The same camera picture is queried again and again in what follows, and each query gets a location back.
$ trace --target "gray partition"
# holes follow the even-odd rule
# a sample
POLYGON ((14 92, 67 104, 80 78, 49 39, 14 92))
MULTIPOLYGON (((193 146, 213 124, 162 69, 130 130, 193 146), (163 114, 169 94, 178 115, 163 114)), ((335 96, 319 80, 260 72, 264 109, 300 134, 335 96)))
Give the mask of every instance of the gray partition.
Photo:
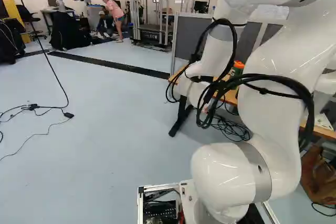
POLYGON ((211 17, 209 15, 205 15, 204 18, 179 16, 176 31, 175 57, 190 60, 198 39, 210 23, 211 17))
MULTIPOLYGON (((199 37, 205 28, 211 23, 212 16, 210 14, 191 14, 191 13, 176 13, 174 24, 173 38, 173 59, 171 74, 175 72, 175 57, 190 60, 191 54, 194 53, 199 37)), ((273 37, 282 25, 268 24, 265 33, 262 35, 261 45, 268 39, 273 37)), ((238 42, 236 60, 245 63, 251 55, 257 37, 261 29, 261 23, 248 22, 238 42)))

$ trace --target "black chair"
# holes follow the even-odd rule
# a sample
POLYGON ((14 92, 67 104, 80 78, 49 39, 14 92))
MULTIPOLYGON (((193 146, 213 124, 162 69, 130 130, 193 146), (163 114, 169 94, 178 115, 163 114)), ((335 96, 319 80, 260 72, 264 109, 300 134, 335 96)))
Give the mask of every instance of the black chair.
MULTIPOLYGON (((30 23, 30 22, 39 22, 41 21, 40 18, 34 18, 33 15, 37 13, 30 13, 28 9, 23 6, 23 5, 16 5, 17 10, 19 11, 19 14, 21 16, 21 19, 24 23, 30 23)), ((44 37, 45 39, 47 38, 46 35, 42 34, 43 31, 32 31, 30 33, 31 38, 33 41, 35 41, 35 38, 37 37, 44 37)))

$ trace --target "power adapter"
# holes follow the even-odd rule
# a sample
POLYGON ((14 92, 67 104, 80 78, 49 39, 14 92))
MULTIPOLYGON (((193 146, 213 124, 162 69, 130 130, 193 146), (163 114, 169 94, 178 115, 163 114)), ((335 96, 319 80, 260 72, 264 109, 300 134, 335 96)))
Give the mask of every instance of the power adapter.
POLYGON ((69 113, 69 112, 65 112, 65 113, 63 113, 63 115, 65 116, 65 117, 67 117, 68 119, 71 119, 71 118, 73 118, 75 115, 74 114, 71 114, 71 113, 69 113))

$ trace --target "orange bottle cap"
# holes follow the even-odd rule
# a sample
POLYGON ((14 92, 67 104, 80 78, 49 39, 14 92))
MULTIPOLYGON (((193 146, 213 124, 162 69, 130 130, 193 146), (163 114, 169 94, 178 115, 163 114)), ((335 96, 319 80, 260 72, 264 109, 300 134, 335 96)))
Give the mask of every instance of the orange bottle cap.
POLYGON ((244 65, 244 63, 242 63, 241 61, 239 61, 239 60, 235 60, 234 67, 235 67, 235 68, 239 68, 239 69, 244 69, 245 65, 244 65))

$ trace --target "black floor stripe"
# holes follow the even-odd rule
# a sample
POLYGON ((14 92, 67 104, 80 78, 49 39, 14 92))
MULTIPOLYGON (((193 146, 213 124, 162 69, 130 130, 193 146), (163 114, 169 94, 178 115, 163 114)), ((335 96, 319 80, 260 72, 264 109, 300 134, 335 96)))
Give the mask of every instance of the black floor stripe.
POLYGON ((86 62, 86 63, 90 63, 94 65, 100 65, 100 66, 104 66, 108 68, 115 68, 115 69, 120 69, 120 70, 124 70, 128 72, 144 74, 146 76, 152 76, 152 77, 161 78, 165 80, 168 80, 170 76, 169 73, 160 72, 160 71, 156 71, 152 69, 140 68, 140 67, 116 63, 116 62, 107 61, 107 60, 93 59, 93 58, 79 56, 79 55, 66 54, 65 52, 54 51, 54 52, 50 52, 49 55, 57 56, 57 57, 65 58, 69 60, 86 62))
POLYGON ((42 50, 36 51, 36 52, 27 52, 24 55, 17 56, 17 59, 21 59, 21 58, 25 58, 25 57, 33 56, 33 55, 40 55, 40 54, 43 54, 42 50))

